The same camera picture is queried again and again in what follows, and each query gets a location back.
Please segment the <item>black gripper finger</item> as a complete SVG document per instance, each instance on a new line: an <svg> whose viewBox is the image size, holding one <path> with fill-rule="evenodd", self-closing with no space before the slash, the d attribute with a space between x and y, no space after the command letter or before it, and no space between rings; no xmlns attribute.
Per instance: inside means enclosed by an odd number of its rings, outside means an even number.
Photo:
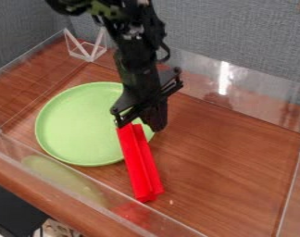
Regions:
<svg viewBox="0 0 300 237"><path fill-rule="evenodd" d="M167 124L167 100L163 99L155 106L154 132L162 131Z"/></svg>
<svg viewBox="0 0 300 237"><path fill-rule="evenodd" d="M158 128L158 113L157 110L150 107L142 111L141 114L142 122L150 127L151 130Z"/></svg>

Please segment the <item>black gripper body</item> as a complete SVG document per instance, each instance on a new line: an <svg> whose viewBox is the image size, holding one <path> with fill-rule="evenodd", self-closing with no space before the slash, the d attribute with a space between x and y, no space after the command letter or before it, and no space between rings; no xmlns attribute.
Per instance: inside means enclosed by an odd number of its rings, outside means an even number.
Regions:
<svg viewBox="0 0 300 237"><path fill-rule="evenodd" d="M119 53L114 54L115 66L123 85L123 92L110 108L115 125L122 128L134 119L141 119L146 108L155 108L158 103L183 87L179 79L181 68L158 71L157 64L150 63L141 73L130 72L122 63Z"/></svg>

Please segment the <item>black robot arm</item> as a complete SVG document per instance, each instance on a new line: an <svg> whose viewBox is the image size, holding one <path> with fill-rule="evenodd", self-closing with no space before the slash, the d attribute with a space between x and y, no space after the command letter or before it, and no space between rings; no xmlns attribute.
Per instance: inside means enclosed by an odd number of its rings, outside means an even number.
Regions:
<svg viewBox="0 0 300 237"><path fill-rule="evenodd" d="M183 86L181 69L158 71L170 58L158 57L167 50L165 23L158 18L151 0L44 0L60 15L91 15L115 42L114 61L123 92L110 113L122 128L139 119L151 131L167 126L167 100Z"/></svg>

